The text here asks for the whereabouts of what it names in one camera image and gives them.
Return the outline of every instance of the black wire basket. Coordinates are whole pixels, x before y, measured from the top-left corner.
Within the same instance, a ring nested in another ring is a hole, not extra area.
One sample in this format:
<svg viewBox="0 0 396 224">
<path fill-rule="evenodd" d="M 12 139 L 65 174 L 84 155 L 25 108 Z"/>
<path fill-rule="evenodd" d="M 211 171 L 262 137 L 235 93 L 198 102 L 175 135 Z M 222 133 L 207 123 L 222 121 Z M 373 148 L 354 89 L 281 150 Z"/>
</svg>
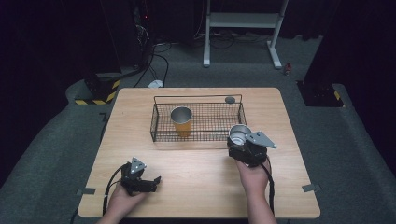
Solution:
<svg viewBox="0 0 396 224">
<path fill-rule="evenodd" d="M 186 106 L 192 112 L 191 133 L 177 134 L 171 111 Z M 153 142 L 227 141 L 235 124 L 247 124 L 242 95 L 155 96 L 150 133 Z"/>
</svg>

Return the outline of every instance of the cable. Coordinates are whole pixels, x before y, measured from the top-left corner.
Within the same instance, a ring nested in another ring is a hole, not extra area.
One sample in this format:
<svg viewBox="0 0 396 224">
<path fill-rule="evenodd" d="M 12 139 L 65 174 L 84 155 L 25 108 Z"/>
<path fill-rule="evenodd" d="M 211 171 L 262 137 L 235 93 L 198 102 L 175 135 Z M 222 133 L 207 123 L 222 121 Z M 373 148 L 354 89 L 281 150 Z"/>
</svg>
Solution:
<svg viewBox="0 0 396 224">
<path fill-rule="evenodd" d="M 110 187 L 112 187 L 113 185 L 115 185 L 115 184 L 117 184 L 117 183 L 120 183 L 121 181 L 120 180 L 117 180 L 116 182 L 113 182 L 111 185 L 110 185 Z"/>
<path fill-rule="evenodd" d="M 141 25 L 136 25 L 136 30 L 137 30 L 137 41 L 139 42 L 140 50 L 143 51 L 148 42 L 149 33 L 146 30 L 146 28 Z"/>
<path fill-rule="evenodd" d="M 158 80 L 157 72 L 154 70 L 154 68 L 152 66 L 149 67 L 149 71 L 152 74 L 152 77 L 154 78 L 154 80 Z"/>
<path fill-rule="evenodd" d="M 224 36 L 229 36 L 230 38 L 228 38 L 228 39 L 219 39 L 220 37 L 224 37 Z M 217 37 L 215 39 L 220 40 L 220 41 L 229 41 L 229 40 L 231 40 L 231 44 L 229 46 L 224 47 L 224 48 L 220 48 L 220 47 L 217 47 L 214 44 L 210 43 L 210 46 L 213 47 L 214 49 L 228 49 L 235 43 L 235 38 L 231 34 L 219 35 L 219 37 Z"/>
<path fill-rule="evenodd" d="M 270 158 L 267 156 L 267 160 L 268 163 L 270 165 L 270 170 L 271 170 L 271 162 L 270 162 Z M 275 214 L 274 212 L 274 196 L 275 196 L 275 183 L 274 183 L 274 179 L 271 176 L 271 173 L 268 172 L 267 168 L 265 168 L 265 166 L 260 163 L 260 166 L 262 167 L 262 169 L 264 169 L 265 173 L 268 176 L 268 181 L 270 182 L 270 195 L 269 195 L 269 201 L 270 201 L 270 208 L 271 211 L 273 212 L 273 214 Z"/>
<path fill-rule="evenodd" d="M 78 208 L 77 208 L 76 211 L 73 213 L 73 216 L 70 218 L 70 224 L 73 224 L 73 223 L 74 223 L 74 219 L 76 218 L 77 212 L 78 212 Z"/>
<path fill-rule="evenodd" d="M 121 80 L 121 79 L 126 78 L 126 77 L 131 77 L 131 76 L 137 75 L 137 74 L 141 73 L 144 69 L 147 69 L 147 65 L 146 64 L 141 66 L 141 67 L 139 67 L 138 70 L 135 70 L 135 71 L 127 73 L 127 74 L 124 74 L 124 75 L 122 75 L 120 77 L 101 78 L 101 80 L 103 80 L 103 81 L 118 81 L 118 80 Z"/>
<path fill-rule="evenodd" d="M 110 187 L 114 184 L 112 184 L 111 182 L 113 182 L 114 176 L 116 176 L 116 174 L 127 164 L 123 164 L 119 169 L 117 169 L 117 171 L 113 174 L 113 176 L 111 176 L 110 180 L 108 181 L 107 187 L 106 187 L 106 191 L 105 191 L 105 197 L 103 199 L 103 215 L 105 214 L 105 212 L 107 211 L 107 198 L 108 198 L 108 192 L 110 191 Z"/>
<path fill-rule="evenodd" d="M 166 60 L 166 59 L 165 59 L 163 56 L 161 56 L 161 55 L 153 54 L 153 56 L 160 57 L 160 58 L 164 59 L 165 62 L 166 62 L 165 75 L 163 75 L 163 87 L 165 87 L 166 76 L 168 75 L 168 69 L 169 69 L 169 62 L 168 62 L 168 60 Z"/>
<path fill-rule="evenodd" d="M 245 35 L 246 37 L 251 37 L 251 39 L 247 40 L 242 38 L 242 35 L 238 36 L 235 38 L 235 42 L 236 43 L 258 43 L 258 42 L 262 42 L 262 41 L 267 41 L 268 40 L 268 36 L 267 35 L 257 35 L 257 36 L 248 36 Z"/>
<path fill-rule="evenodd" d="M 151 65 L 151 63 L 152 63 L 152 59 L 153 59 L 154 57 L 153 56 L 151 56 L 151 59 L 150 59 L 150 61 L 149 61 L 149 64 L 148 64 L 148 66 L 147 66 L 147 68 L 146 68 L 146 70 L 143 72 L 143 74 L 140 76 L 140 78 L 137 80 L 137 82 L 134 84 L 134 88 L 137 86 L 137 84 L 139 84 L 139 82 L 142 80 L 142 78 L 143 78 L 143 76 L 147 73 L 147 71 L 149 70 L 149 67 L 150 67 L 150 65 Z"/>
<path fill-rule="evenodd" d="M 169 49 L 172 48 L 172 43 L 161 43 L 161 44 L 156 44 L 156 45 L 154 46 L 154 48 L 157 47 L 157 46 L 161 46 L 161 45 L 169 45 L 169 48 L 163 49 L 163 50 L 160 50 L 160 51 L 154 51 L 154 53 L 166 52 L 167 50 L 169 50 Z"/>
<path fill-rule="evenodd" d="M 107 124 L 108 124 L 108 119 L 106 118 L 107 113 L 99 113 L 99 115 L 103 115 L 102 121 L 105 123 L 105 125 L 102 128 L 102 132 L 100 134 L 100 142 L 102 142 L 102 139 L 103 139 L 103 136 L 105 135 L 105 130 L 106 130 L 106 127 L 107 127 Z"/>
<path fill-rule="evenodd" d="M 199 26 L 197 29 L 197 32 L 194 35 L 194 39 L 196 38 L 196 36 L 198 35 L 199 31 L 201 30 L 201 26 L 202 26 L 202 21 L 204 20 L 204 12 L 205 12 L 205 3 L 204 0 L 202 0 L 202 13 L 201 13 L 201 20 L 199 22 Z"/>
</svg>

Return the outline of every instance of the metal cup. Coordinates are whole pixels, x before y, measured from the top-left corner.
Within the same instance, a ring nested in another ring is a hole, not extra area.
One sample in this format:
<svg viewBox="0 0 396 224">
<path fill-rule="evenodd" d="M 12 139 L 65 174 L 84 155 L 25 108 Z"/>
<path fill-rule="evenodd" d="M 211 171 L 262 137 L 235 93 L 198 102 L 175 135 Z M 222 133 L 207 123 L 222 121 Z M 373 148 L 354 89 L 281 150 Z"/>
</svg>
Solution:
<svg viewBox="0 0 396 224">
<path fill-rule="evenodd" d="M 230 129 L 228 135 L 236 145 L 242 146 L 247 140 L 246 135 L 250 133 L 251 130 L 245 124 L 236 124 Z"/>
<path fill-rule="evenodd" d="M 191 135 L 192 112 L 188 107 L 179 106 L 174 108 L 171 112 L 171 120 L 180 137 L 188 137 Z"/>
</svg>

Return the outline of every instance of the white object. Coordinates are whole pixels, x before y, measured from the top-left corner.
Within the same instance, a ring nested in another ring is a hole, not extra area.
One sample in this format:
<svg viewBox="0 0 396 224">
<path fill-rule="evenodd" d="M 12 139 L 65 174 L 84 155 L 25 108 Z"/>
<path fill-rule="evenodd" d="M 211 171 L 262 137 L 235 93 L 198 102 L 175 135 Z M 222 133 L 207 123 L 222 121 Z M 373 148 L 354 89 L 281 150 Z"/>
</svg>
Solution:
<svg viewBox="0 0 396 224">
<path fill-rule="evenodd" d="M 161 80 L 154 80 L 149 85 L 149 88 L 160 88 L 163 87 L 163 82 Z"/>
</svg>

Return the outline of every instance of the dark background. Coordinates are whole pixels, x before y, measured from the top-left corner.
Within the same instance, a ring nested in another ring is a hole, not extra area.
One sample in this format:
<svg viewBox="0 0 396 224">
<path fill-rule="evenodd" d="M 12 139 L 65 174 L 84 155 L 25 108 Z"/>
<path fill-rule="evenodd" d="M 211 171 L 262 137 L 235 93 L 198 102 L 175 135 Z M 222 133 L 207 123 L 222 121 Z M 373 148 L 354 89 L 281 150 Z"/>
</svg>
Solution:
<svg viewBox="0 0 396 224">
<path fill-rule="evenodd" d="M 67 24 L 64 6 L 73 2 L 76 1 L 0 3 L 0 76 L 5 101 L 1 106 L 2 185 L 35 135 L 68 104 L 65 90 L 83 79 L 87 72 L 81 64 L 93 74 L 100 72 L 95 68 L 100 60 L 93 60 L 94 55 L 87 53 L 87 49 L 102 50 L 99 55 L 109 57 L 101 61 L 102 66 L 109 71 L 120 71 L 119 52 L 114 47 L 117 38 L 111 38 L 112 31 L 106 27 L 103 8 L 92 7 L 88 12 L 75 8 L 74 15 L 95 17 L 97 23 L 93 24 L 97 26 L 74 33 L 81 34 L 78 37 L 83 39 L 89 36 L 92 40 L 77 45 L 80 55 L 70 49 L 70 30 L 62 24 Z M 103 2 L 105 0 L 91 0 L 93 6 Z M 199 27 L 202 1 L 140 2 L 148 7 L 149 28 L 153 35 L 191 43 Z M 259 0 L 212 3 L 213 9 L 219 11 L 264 8 L 277 12 L 279 9 L 272 0 L 265 4 Z M 396 18 L 392 13 L 395 9 L 395 3 L 390 0 L 293 0 L 289 2 L 280 32 L 281 37 L 301 35 L 306 40 L 324 35 L 304 81 L 320 86 L 333 83 L 346 86 L 367 132 L 393 173 L 396 171 L 396 140 L 392 136 L 396 132 L 393 106 L 396 97 L 393 24 Z"/>
</svg>

